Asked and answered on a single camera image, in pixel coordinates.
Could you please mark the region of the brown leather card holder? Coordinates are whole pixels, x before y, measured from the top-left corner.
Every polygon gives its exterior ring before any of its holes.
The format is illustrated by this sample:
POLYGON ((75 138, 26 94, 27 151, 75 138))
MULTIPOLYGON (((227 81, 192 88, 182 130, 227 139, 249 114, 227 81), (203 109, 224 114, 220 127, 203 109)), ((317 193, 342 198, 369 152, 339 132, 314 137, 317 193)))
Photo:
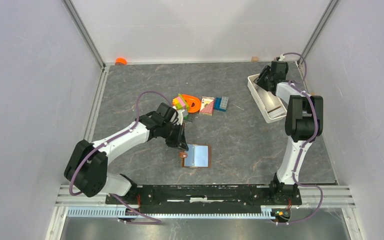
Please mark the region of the brown leather card holder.
POLYGON ((188 150, 179 152, 183 168, 210 168, 212 148, 209 144, 187 144, 188 150))

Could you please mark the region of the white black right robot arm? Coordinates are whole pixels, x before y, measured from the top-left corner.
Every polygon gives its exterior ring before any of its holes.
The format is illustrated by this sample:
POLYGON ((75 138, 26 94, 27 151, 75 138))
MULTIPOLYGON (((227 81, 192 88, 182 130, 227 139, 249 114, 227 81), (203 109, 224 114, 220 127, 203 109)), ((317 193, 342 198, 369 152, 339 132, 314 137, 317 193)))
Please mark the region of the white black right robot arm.
POLYGON ((287 146, 282 163, 269 185, 269 199, 282 204, 299 195, 299 172, 308 149, 323 132, 324 99, 287 81, 289 64, 276 59, 259 74, 247 79, 247 86, 264 120, 284 120, 287 146))

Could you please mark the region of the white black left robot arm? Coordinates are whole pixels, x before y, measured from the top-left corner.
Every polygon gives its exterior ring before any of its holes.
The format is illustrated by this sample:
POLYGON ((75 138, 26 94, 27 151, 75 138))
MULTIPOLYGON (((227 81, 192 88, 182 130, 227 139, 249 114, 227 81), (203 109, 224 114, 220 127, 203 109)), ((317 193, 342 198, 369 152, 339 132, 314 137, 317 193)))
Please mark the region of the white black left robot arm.
POLYGON ((70 182, 70 194, 74 188, 91 198, 99 193, 116 194, 125 204, 137 198, 135 184, 123 174, 108 172, 109 164, 138 145, 152 139, 163 138, 170 148, 187 151, 185 137, 185 109, 176 109, 161 103, 157 110, 138 116, 128 127, 105 137, 89 142, 79 141, 64 170, 64 177, 70 182))

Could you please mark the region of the stack of white cards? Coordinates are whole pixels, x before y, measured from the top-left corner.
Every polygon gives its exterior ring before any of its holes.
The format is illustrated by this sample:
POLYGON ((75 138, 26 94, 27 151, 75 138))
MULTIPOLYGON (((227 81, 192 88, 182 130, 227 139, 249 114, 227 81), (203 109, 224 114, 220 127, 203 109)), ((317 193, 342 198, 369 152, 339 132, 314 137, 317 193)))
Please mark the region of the stack of white cards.
POLYGON ((286 113, 287 111, 282 105, 267 112, 270 119, 282 118, 286 113))

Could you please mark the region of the red playing card box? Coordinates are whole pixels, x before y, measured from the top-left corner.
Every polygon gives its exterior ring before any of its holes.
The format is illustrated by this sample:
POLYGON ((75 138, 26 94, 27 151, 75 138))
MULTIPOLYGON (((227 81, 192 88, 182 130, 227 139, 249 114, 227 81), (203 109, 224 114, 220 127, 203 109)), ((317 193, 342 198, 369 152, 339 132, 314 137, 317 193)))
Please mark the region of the red playing card box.
POLYGON ((199 110, 199 114, 212 116, 214 112, 215 98, 203 96, 201 98, 201 106, 199 110))

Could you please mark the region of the wooden block left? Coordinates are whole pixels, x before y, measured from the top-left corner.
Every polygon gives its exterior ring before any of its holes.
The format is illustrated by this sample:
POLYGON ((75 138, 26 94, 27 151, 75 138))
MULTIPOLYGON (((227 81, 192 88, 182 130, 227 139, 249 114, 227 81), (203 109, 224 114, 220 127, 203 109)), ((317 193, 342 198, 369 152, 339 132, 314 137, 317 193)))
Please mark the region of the wooden block left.
POLYGON ((252 56, 251 57, 251 62, 258 62, 259 58, 257 56, 252 56))

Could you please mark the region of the dark grey block baseplate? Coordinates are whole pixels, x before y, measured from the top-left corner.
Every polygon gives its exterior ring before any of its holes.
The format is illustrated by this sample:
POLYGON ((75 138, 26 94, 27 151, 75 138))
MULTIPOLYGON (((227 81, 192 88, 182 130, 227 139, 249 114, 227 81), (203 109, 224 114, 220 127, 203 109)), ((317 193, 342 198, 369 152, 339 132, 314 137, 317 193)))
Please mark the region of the dark grey block baseplate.
POLYGON ((188 115, 183 117, 183 120, 187 121, 187 122, 193 122, 194 119, 195 119, 195 116, 193 114, 188 114, 188 115))

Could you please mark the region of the white rectangular plastic tray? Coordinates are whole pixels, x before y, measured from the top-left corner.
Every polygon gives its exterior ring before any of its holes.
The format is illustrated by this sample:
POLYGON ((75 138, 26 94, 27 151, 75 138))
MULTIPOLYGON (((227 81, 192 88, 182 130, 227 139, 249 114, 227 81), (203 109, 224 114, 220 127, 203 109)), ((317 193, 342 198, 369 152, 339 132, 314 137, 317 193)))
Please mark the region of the white rectangular plastic tray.
POLYGON ((278 122, 284 119, 287 115, 287 109, 284 106, 281 99, 277 96, 274 96, 271 92, 262 89, 254 83, 254 80, 259 76, 259 74, 250 75, 247 77, 247 87, 251 93, 253 100, 255 101, 261 115, 264 120, 270 124, 278 122), (280 118, 271 119, 268 116, 268 112, 272 109, 277 108, 278 106, 283 106, 286 110, 286 115, 280 118))

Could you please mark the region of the pink yellow green block stack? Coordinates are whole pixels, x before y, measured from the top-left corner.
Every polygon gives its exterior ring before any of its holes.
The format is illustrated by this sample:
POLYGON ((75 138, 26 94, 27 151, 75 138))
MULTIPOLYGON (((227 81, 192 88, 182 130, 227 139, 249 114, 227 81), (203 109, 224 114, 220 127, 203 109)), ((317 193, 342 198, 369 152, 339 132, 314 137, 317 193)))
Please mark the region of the pink yellow green block stack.
POLYGON ((172 106, 175 107, 176 110, 189 110, 190 106, 185 100, 185 98, 178 94, 173 100, 172 100, 172 106))

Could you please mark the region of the blue grey building block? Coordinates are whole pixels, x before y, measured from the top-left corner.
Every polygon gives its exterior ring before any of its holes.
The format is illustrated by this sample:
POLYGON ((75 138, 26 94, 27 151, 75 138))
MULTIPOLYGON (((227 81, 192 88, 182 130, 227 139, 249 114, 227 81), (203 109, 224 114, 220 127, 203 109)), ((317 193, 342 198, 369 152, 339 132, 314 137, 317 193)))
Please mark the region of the blue grey building block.
POLYGON ((229 98, 227 96, 216 97, 214 102, 214 110, 226 112, 229 98))

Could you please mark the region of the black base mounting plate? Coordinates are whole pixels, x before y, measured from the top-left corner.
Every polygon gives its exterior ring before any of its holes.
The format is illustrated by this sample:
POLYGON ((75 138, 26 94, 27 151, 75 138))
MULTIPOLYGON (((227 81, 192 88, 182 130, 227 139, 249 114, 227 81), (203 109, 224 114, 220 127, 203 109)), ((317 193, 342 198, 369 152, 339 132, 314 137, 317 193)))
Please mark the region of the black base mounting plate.
POLYGON ((138 185, 122 196, 143 214, 257 214, 262 206, 300 206, 297 185, 138 185))

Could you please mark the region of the orange tape roll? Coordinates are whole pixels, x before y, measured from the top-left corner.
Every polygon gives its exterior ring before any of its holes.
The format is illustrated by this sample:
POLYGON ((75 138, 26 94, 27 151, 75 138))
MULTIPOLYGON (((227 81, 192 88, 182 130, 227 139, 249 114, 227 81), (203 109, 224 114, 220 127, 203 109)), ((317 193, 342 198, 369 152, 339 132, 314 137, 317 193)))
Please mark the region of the orange tape roll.
POLYGON ((114 62, 115 65, 126 65, 127 64, 127 61, 122 58, 122 57, 118 57, 115 59, 115 62, 114 62))

